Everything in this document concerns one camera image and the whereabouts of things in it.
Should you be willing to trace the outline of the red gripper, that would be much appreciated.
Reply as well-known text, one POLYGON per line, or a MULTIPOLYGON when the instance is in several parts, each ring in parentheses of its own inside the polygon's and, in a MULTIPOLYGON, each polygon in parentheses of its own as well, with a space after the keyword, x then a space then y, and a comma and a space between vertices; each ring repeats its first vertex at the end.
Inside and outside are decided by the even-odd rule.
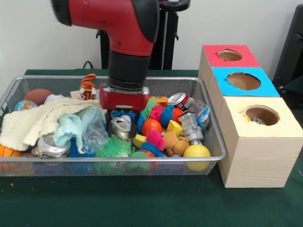
POLYGON ((99 102, 103 109, 107 109, 106 131, 110 138, 113 134, 112 129, 112 112, 116 109, 130 109, 131 129, 129 138, 132 139, 136 135, 137 123, 140 118, 140 111, 144 110, 149 100, 150 94, 147 87, 143 87, 138 91, 125 91, 112 88, 107 84, 100 84, 99 102))

